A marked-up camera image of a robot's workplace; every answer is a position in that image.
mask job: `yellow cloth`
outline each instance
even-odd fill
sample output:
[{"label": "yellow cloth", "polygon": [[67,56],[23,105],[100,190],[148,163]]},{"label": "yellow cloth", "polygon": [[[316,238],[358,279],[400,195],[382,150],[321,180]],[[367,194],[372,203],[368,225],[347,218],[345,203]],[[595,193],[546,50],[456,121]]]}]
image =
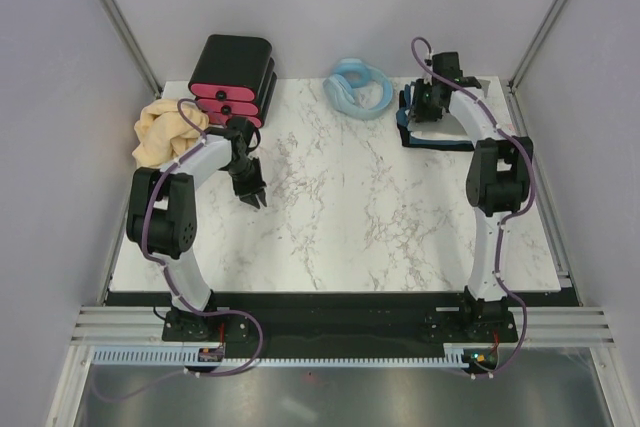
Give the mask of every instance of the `yellow cloth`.
[{"label": "yellow cloth", "polygon": [[[201,129],[209,125],[209,118],[190,104],[182,104],[185,115]],[[198,132],[187,124],[178,112],[178,101],[156,100],[140,112],[135,123],[140,145],[133,151],[138,167],[159,167],[182,155],[196,142]]]}]

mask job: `gray wall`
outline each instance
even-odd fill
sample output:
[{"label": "gray wall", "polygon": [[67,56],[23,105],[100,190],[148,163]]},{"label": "gray wall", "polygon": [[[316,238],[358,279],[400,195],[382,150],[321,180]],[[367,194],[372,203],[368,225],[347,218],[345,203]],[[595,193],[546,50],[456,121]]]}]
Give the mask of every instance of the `gray wall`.
[{"label": "gray wall", "polygon": [[640,1],[570,0],[521,88],[587,300],[640,395]]},{"label": "gray wall", "polygon": [[476,75],[508,76],[552,0],[117,0],[156,76],[186,80],[206,37],[262,35],[280,77],[324,77],[341,57],[417,75],[409,43],[460,52]]},{"label": "gray wall", "polygon": [[0,0],[0,412],[41,426],[150,100],[97,0]]}]

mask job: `table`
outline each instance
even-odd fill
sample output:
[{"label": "table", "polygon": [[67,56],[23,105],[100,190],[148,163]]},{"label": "table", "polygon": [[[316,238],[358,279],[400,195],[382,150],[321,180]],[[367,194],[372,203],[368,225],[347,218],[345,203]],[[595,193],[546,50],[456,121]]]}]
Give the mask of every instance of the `table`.
[{"label": "table", "polygon": [[[497,77],[489,105],[511,120]],[[415,79],[395,78],[394,89]],[[361,89],[365,105],[379,87]],[[164,97],[188,96],[168,82]],[[475,218],[464,193],[471,153],[406,149],[395,125],[397,97],[374,121],[334,111],[322,79],[279,80],[256,151],[269,207],[233,195],[220,172],[196,193],[195,253],[214,290],[252,292],[460,291],[473,264]],[[512,227],[506,283],[557,291],[538,209]],[[167,291],[160,270],[123,239],[111,291]]]}]

